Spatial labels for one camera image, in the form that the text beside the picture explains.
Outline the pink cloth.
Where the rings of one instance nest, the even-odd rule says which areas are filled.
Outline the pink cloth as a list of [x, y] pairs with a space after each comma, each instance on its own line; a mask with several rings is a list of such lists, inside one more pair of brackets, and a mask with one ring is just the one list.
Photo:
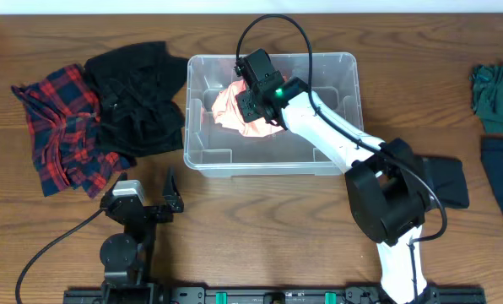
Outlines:
[[283, 131], [282, 127], [268, 124], [264, 118], [253, 122], [244, 122], [236, 96], [246, 90], [244, 80], [231, 83], [227, 89], [222, 90], [211, 107], [214, 121], [223, 128], [238, 131], [242, 136], [249, 138], [263, 138]]

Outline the black cloth with band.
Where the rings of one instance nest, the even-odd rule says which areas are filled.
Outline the black cloth with band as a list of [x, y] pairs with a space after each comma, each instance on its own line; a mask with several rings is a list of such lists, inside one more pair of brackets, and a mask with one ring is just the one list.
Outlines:
[[450, 209], [467, 209], [470, 201], [468, 186], [459, 159], [423, 157], [425, 180], [441, 205]]

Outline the dark green cloth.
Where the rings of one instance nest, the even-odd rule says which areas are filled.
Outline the dark green cloth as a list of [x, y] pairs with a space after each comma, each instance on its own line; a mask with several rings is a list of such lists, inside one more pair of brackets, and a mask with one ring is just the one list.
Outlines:
[[471, 80], [474, 115], [486, 133], [503, 134], [503, 62], [474, 67]]

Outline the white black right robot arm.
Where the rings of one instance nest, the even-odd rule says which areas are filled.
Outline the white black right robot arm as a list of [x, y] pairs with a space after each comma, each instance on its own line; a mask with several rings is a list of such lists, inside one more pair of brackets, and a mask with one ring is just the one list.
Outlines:
[[422, 226], [425, 213], [440, 206], [422, 158], [401, 139], [386, 143], [354, 127], [321, 100], [311, 81], [284, 79], [263, 49], [236, 58], [235, 73], [246, 83], [236, 97], [244, 121], [262, 118], [297, 134], [339, 168], [354, 221], [377, 245], [381, 288], [395, 303], [418, 302], [427, 287]]

